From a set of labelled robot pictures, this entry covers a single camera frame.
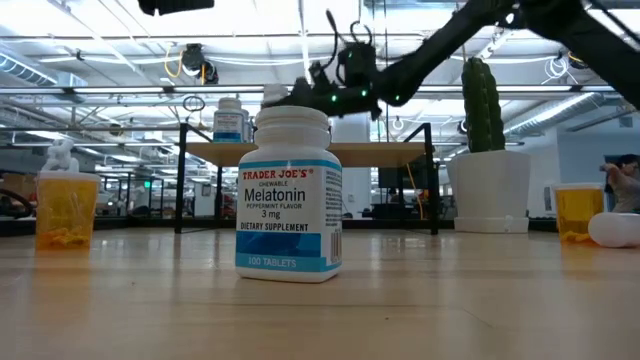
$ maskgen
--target wooden tabletop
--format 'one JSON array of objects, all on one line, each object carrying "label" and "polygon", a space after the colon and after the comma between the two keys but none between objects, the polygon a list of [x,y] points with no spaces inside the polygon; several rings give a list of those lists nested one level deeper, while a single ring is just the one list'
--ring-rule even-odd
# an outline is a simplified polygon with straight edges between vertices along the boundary
[{"label": "wooden tabletop", "polygon": [[239,278],[235,233],[0,241],[2,360],[636,360],[640,251],[345,231],[323,284]]},{"label": "wooden tabletop", "polygon": [[[189,143],[187,152],[217,166],[238,166],[254,144]],[[399,167],[424,154],[424,143],[332,143],[328,149],[343,167]]]}]

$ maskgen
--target white supplement bottle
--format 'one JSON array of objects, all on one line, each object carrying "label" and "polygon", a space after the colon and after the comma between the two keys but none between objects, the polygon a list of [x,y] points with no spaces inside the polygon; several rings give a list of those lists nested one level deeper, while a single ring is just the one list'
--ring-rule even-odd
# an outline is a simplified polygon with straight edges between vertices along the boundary
[{"label": "white supplement bottle", "polygon": [[218,100],[218,110],[213,114],[213,142],[241,143],[243,134],[242,102],[230,97]]},{"label": "white supplement bottle", "polygon": [[342,165],[327,116],[298,106],[256,117],[258,149],[238,165],[236,272],[323,282],[342,265]]}]

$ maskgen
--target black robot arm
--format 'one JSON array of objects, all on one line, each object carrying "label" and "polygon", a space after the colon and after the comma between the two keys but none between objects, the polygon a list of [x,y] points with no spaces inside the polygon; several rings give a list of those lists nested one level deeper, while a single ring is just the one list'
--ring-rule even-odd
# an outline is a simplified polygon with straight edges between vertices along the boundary
[{"label": "black robot arm", "polygon": [[[514,20],[507,23],[507,15]],[[470,0],[414,52],[382,71],[375,66],[371,44],[346,43],[338,54],[344,69],[343,86],[329,84],[324,68],[312,65],[315,85],[298,79],[291,94],[265,106],[299,105],[342,116],[359,112],[381,113],[383,100],[401,106],[418,91],[423,80],[482,27],[501,26],[533,32],[565,45],[627,101],[640,108],[640,53],[594,20],[580,0]]]}]

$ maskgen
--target person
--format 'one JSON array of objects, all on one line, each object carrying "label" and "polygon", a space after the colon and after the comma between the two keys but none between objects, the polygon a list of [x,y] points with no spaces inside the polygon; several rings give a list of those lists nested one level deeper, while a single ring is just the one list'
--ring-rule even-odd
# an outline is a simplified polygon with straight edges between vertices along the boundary
[{"label": "person", "polygon": [[400,202],[400,197],[398,197],[398,191],[395,188],[389,189],[389,196],[391,197],[389,202],[394,202],[394,203]]},{"label": "person", "polygon": [[600,169],[607,173],[605,191],[613,193],[616,198],[616,205],[612,212],[628,213],[640,210],[638,156],[623,155],[615,164],[607,163]]}]

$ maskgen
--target white wall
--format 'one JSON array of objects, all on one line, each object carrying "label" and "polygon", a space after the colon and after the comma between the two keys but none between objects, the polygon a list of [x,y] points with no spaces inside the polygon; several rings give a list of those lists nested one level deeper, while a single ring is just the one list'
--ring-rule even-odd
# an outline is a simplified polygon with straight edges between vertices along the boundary
[{"label": "white wall", "polygon": [[529,216],[555,217],[553,193],[551,193],[552,210],[548,211],[545,208],[544,189],[560,183],[557,132],[555,129],[550,129],[544,136],[527,138],[524,141],[525,146],[516,150],[529,154],[531,161],[527,201]]},{"label": "white wall", "polygon": [[599,171],[605,155],[640,153],[640,133],[629,129],[625,134],[558,134],[560,175],[563,183],[604,183]]}]

